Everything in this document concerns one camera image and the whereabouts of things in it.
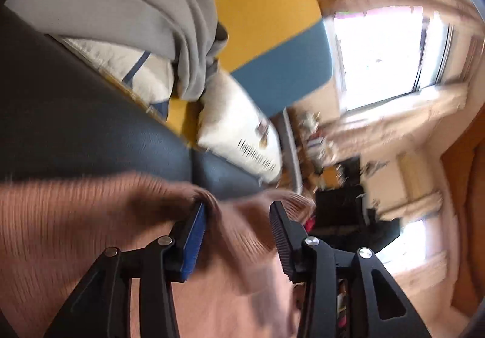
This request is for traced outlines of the grey yellow blue chair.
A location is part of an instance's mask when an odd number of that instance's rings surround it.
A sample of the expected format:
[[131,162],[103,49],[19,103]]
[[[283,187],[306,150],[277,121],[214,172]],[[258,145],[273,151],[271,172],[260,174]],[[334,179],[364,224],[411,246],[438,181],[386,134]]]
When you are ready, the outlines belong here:
[[264,115],[275,116],[331,79],[317,0],[216,0],[216,8],[229,34],[219,62]]

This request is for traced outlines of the white printed pillow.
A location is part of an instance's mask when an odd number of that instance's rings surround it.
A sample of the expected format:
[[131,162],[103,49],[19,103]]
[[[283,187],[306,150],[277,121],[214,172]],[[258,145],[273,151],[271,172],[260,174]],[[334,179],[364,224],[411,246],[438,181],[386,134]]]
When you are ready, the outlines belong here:
[[223,69],[201,100],[179,100],[173,64],[148,51],[107,42],[59,40],[188,145],[210,151],[265,183],[279,179],[279,135],[247,91]]

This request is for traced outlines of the black monitor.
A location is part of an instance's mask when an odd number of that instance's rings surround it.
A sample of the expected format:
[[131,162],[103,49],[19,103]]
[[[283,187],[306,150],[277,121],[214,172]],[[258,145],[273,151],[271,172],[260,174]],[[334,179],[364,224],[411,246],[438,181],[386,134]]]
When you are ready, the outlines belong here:
[[370,207],[358,156],[339,162],[344,184],[316,192],[315,222],[310,234],[346,252],[367,247],[379,252],[400,236],[400,219],[382,220]]

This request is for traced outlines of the pink knit sweater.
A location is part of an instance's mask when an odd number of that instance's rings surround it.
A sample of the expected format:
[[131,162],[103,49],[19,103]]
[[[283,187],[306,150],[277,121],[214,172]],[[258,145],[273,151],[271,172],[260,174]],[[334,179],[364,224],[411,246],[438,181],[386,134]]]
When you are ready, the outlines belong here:
[[269,189],[219,201],[144,174],[1,186],[1,311],[18,337],[289,337]]

